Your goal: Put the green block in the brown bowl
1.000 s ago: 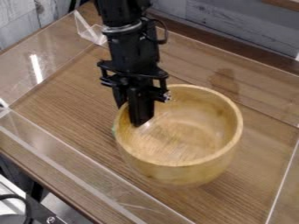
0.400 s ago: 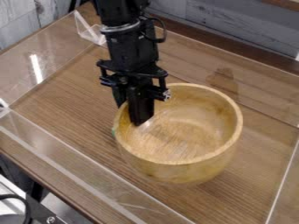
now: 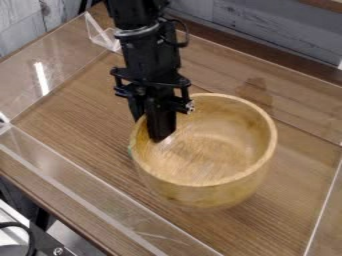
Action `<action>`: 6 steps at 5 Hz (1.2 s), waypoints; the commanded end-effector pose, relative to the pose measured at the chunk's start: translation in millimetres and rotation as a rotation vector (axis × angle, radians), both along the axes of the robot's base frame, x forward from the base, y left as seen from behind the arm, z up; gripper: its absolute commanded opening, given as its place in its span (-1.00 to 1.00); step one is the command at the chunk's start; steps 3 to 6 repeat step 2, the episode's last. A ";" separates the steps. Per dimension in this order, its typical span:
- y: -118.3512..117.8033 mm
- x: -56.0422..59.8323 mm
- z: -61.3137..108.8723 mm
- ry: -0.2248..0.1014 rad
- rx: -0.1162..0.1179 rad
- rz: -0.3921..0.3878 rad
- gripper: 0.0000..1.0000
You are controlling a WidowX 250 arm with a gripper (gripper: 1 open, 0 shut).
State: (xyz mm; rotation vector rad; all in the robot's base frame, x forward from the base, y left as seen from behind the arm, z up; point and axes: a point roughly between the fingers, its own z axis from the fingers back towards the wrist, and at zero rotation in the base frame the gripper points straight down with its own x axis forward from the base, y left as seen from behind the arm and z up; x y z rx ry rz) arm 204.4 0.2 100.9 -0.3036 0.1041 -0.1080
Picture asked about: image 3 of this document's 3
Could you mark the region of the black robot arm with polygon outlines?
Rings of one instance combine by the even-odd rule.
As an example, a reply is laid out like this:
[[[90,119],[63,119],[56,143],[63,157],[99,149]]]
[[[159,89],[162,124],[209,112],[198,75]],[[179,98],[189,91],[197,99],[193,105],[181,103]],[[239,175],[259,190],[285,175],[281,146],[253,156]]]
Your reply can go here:
[[[126,63],[111,70],[115,94],[159,142],[177,130],[177,115],[193,111],[191,81],[179,73],[179,50],[189,45],[177,37],[182,22],[165,16],[170,0],[106,0],[106,5]]]

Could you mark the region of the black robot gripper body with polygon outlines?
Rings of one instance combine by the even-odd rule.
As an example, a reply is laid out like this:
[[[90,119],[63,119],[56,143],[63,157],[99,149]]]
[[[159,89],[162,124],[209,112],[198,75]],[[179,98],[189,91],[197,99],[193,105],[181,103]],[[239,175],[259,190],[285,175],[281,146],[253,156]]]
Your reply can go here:
[[[183,77],[179,49],[189,45],[177,39],[177,19],[159,19],[151,26],[134,30],[118,29],[126,67],[114,67],[115,94],[129,100],[130,95],[161,99],[170,110],[189,114],[193,100],[189,96],[190,80]]]

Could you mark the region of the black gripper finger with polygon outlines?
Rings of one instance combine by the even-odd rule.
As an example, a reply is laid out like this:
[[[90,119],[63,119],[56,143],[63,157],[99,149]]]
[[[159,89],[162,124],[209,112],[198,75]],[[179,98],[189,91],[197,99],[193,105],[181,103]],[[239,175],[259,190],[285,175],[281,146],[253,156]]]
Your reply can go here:
[[[165,140],[177,129],[177,113],[157,98],[146,100],[146,118],[150,138],[154,142]]]
[[[139,95],[129,96],[129,107],[134,117],[134,120],[138,121],[139,118],[145,115],[145,98]]]

